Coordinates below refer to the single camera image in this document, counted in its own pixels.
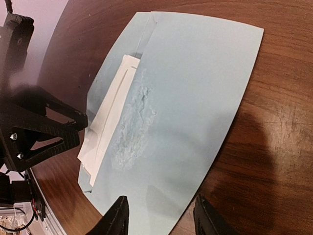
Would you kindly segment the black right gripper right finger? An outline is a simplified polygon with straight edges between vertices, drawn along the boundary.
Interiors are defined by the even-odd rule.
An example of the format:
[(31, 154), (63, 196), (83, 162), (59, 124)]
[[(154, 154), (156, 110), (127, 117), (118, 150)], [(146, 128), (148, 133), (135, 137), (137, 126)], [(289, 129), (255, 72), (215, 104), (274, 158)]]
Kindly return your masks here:
[(237, 235), (208, 200), (198, 195), (193, 210), (196, 235)]

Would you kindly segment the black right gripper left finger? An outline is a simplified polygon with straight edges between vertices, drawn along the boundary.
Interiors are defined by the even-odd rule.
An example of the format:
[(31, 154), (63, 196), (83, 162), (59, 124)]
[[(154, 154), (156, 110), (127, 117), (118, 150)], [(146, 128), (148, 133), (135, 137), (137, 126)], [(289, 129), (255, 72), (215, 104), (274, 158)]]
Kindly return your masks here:
[(91, 230), (92, 235), (127, 235), (129, 203), (127, 196), (119, 196), (105, 215)]

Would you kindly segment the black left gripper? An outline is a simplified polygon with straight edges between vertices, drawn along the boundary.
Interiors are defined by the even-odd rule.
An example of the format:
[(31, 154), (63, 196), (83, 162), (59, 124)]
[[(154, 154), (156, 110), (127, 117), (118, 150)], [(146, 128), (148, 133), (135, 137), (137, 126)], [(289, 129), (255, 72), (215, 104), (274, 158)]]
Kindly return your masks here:
[[(46, 117), (46, 108), (70, 121)], [(0, 162), (9, 170), (25, 171), (80, 144), (78, 132), (87, 115), (41, 87), (25, 87), (0, 99)]]

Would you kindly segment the beige ornate letter paper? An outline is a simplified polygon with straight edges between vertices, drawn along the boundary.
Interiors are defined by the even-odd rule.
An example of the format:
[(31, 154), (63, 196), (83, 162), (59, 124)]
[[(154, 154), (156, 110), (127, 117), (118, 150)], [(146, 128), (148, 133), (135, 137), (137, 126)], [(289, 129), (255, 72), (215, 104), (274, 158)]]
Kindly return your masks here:
[(123, 56), (95, 118), (85, 132), (78, 159), (89, 175), (91, 187), (94, 186), (100, 165), (120, 120), (139, 63), (138, 58)]

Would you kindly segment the light blue envelope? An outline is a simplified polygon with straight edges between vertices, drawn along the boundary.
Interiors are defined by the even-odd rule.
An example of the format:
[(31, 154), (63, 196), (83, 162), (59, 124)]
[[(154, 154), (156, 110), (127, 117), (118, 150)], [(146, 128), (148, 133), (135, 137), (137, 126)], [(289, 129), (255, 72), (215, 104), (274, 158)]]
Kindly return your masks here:
[(129, 234), (171, 232), (228, 133), (263, 33), (262, 28), (216, 17), (135, 13), (87, 97), (85, 132), (123, 56), (140, 60), (94, 186), (80, 165), (78, 184), (101, 214), (119, 196), (127, 196)]

